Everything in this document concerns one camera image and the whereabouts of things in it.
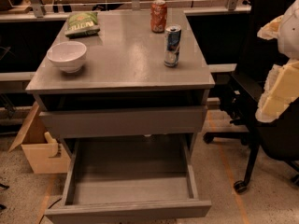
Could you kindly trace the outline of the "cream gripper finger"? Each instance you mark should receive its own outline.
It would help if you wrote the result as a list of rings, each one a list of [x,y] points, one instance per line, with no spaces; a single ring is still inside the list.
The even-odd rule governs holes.
[[[263,123],[270,123],[299,97],[299,61],[289,59],[282,65],[274,64],[264,84],[255,117]]]
[[[278,38],[278,29],[280,23],[282,21],[283,16],[280,15],[270,22],[268,22],[265,26],[263,26],[257,33],[257,36],[261,39],[271,40]]]

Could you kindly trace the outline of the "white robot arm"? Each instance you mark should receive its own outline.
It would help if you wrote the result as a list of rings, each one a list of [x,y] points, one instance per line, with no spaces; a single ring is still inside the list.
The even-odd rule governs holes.
[[[272,122],[299,97],[299,0],[286,12],[268,22],[257,36],[278,41],[278,51],[289,58],[286,64],[274,64],[263,86],[255,117]]]

